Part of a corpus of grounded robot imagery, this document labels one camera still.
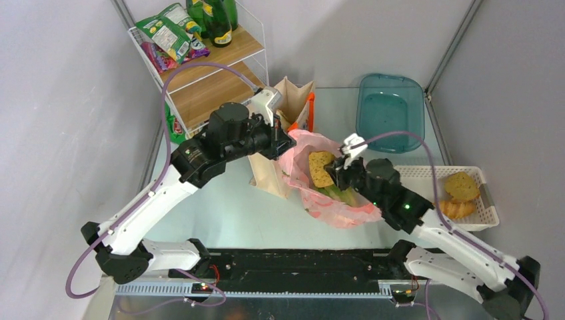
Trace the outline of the pink plastic bag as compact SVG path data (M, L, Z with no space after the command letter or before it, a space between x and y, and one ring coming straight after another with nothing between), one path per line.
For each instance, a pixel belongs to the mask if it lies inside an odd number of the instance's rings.
M296 141L296 146L278 160L282 180L290 188L298 190L304 210L310 216L341 229L382 219L380 209L355 191L357 207L350 207L315 190L308 168L308 155L315 151L328 151L337 158L340 156L339 143L302 129L290 131L289 136Z

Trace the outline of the round toasted bread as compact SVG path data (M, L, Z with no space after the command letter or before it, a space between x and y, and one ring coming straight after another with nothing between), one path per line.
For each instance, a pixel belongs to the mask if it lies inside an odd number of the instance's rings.
M334 184L325 166L330 165L335 156L328 151L315 151L308 155L308 168L312 182L316 188L325 188Z
M467 202L480 196L480 190L473 178L462 171L446 178L444 190L454 202Z

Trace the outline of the teal plastic tray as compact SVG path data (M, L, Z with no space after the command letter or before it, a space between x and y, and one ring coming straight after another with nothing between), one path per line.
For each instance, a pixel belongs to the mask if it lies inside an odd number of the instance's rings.
M373 151L408 153L425 138L424 91L408 77L372 73L359 85L356 133L368 140L391 131L408 131L420 137L394 135L369 144Z

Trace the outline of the green glass bottle front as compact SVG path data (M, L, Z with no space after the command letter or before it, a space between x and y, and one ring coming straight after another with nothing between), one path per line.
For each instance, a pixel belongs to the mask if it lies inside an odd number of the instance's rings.
M203 1L203 19L213 46L226 47L231 44L231 22L222 1Z

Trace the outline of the green lettuce head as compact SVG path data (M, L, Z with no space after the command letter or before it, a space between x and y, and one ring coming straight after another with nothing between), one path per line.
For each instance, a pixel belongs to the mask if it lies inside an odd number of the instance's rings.
M351 188L340 190L336 185L331 185L323 188L316 187L315 190L350 207L358 206L356 193Z

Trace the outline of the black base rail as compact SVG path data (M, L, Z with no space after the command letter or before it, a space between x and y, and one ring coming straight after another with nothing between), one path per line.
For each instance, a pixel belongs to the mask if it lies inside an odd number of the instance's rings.
M212 249L195 276L224 292L379 293L385 280L413 280L387 249Z

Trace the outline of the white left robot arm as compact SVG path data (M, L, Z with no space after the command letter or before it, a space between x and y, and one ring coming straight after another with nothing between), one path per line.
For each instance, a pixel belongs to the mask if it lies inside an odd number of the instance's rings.
M255 153L276 160L295 145L277 116L267 122L240 103L225 103L199 134L171 153L165 175L138 194L131 210L105 223L84 224L83 237L94 246L102 272L120 285L149 271L199 271L210 255L198 239L167 243L145 235L177 204L223 174L227 163Z

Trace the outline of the green white snack bag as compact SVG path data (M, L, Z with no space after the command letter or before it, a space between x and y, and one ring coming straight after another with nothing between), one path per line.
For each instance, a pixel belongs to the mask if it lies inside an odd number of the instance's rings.
M165 103L165 129L169 136L169 142L180 145L187 140L186 131L177 117L171 112L168 103Z

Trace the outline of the green chips bag top shelf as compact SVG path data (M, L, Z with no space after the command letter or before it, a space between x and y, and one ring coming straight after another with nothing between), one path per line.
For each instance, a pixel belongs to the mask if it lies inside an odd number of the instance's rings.
M181 64L189 49L206 47L197 33L189 33L192 21L180 3L173 3L160 13L136 22L135 26Z

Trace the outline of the green glass bottle back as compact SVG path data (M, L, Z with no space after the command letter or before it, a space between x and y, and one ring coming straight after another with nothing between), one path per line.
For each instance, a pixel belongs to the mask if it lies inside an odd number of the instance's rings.
M223 0L223 4L225 6L226 13L227 13L229 21L231 23L231 29L233 31L235 31L239 26L236 1L235 0Z

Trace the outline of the white plastic basket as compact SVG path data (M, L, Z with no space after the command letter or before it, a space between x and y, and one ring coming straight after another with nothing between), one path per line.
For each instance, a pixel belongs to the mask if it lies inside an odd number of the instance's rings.
M438 189L440 208L467 231L482 231L499 225L485 176L478 167L396 165L403 186L434 202L432 184Z

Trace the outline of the purple candy bag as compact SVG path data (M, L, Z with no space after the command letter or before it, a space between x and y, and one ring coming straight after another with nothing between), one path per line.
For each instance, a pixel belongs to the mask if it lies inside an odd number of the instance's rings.
M175 59L154 43L142 42L141 48L159 74L179 66ZM208 57L209 55L210 50L207 47L203 47L202 49L189 49L182 64L200 57Z

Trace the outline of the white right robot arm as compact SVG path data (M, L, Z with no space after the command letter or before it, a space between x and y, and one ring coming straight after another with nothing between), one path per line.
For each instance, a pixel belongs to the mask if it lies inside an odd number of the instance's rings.
M389 255L408 273L425 277L473 298L495 319L524 319L534 298L540 264L493 248L438 212L438 207L400 182L388 159L367 164L342 157L324 165L339 189L352 188L378 207L393 229L422 239L444 257L399 241Z

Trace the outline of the green glass bottle middle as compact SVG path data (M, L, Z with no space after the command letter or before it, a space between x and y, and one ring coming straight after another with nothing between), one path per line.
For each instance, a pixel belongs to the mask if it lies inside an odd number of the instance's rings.
M187 13L193 20L189 23L189 33L197 33L201 38L209 37L204 18L203 2L200 0L186 0Z

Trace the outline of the croissant bread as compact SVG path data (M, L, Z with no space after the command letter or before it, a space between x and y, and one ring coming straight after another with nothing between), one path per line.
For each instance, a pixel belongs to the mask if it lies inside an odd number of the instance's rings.
M440 201L440 210L449 219L461 219L475 212L476 206L473 202Z

